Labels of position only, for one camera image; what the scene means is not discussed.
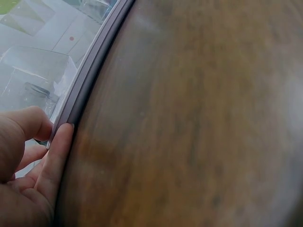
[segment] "brown wood grain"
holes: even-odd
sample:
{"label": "brown wood grain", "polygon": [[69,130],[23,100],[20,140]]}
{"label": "brown wood grain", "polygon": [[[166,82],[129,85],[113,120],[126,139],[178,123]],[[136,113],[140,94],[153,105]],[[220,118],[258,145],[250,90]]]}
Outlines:
{"label": "brown wood grain", "polygon": [[137,0],[56,226],[303,226],[303,2]]}

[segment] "glass window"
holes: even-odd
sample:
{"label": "glass window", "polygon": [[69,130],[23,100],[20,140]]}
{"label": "glass window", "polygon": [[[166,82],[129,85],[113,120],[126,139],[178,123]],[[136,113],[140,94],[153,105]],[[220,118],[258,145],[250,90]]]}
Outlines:
{"label": "glass window", "polygon": [[0,0],[0,111],[31,105],[55,121],[117,0]]}

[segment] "finger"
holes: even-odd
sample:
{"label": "finger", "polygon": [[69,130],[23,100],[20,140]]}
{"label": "finger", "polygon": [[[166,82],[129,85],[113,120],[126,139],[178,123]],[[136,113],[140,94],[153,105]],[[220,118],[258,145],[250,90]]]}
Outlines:
{"label": "finger", "polygon": [[42,159],[46,153],[47,149],[43,145],[33,145],[25,149],[23,158],[15,172],[27,167],[32,162]]}
{"label": "finger", "polygon": [[21,177],[14,181],[9,181],[7,185],[9,185],[16,192],[22,192],[25,189],[33,188],[35,183],[36,182],[30,177]]}
{"label": "finger", "polygon": [[38,107],[0,113],[0,182],[7,182],[15,173],[23,154],[25,141],[47,140],[52,123]]}
{"label": "finger", "polygon": [[45,141],[51,135],[53,125],[44,111],[37,106],[4,112],[1,115],[11,119],[19,126],[24,134],[25,141],[32,138]]}
{"label": "finger", "polygon": [[36,182],[39,175],[41,174],[43,165],[45,163],[45,160],[47,159],[47,155],[48,153],[43,157],[43,159],[41,159],[41,161],[34,168],[32,168],[27,174],[25,174],[25,176],[32,178]]}
{"label": "finger", "polygon": [[72,134],[73,127],[70,124],[64,124],[59,128],[35,185],[36,190],[46,197],[53,208],[65,161],[70,150]]}

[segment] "skin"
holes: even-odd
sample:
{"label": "skin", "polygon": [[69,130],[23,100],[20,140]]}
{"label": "skin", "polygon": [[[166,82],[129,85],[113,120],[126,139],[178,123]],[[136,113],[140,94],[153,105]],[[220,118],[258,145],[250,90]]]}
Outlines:
{"label": "skin", "polygon": [[[59,128],[49,151],[41,145],[25,149],[25,141],[47,140],[51,131],[52,123],[38,107],[0,113],[0,226],[52,224],[73,126]],[[28,174],[15,179],[15,172],[41,158]]]}

